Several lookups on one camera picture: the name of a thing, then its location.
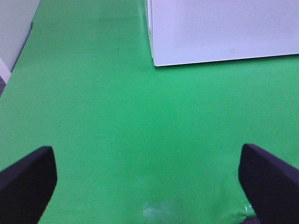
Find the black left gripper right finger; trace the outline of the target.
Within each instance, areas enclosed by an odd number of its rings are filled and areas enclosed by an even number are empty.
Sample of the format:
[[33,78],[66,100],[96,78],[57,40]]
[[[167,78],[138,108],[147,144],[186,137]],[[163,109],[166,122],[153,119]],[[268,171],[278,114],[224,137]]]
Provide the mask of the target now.
[[238,179],[261,223],[299,222],[297,168],[257,145],[244,144]]

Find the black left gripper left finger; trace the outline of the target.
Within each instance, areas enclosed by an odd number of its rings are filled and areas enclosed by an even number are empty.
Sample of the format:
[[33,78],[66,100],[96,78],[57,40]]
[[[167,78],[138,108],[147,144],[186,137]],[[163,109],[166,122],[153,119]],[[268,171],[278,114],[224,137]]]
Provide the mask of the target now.
[[51,146],[40,147],[0,172],[0,222],[36,224],[57,184]]

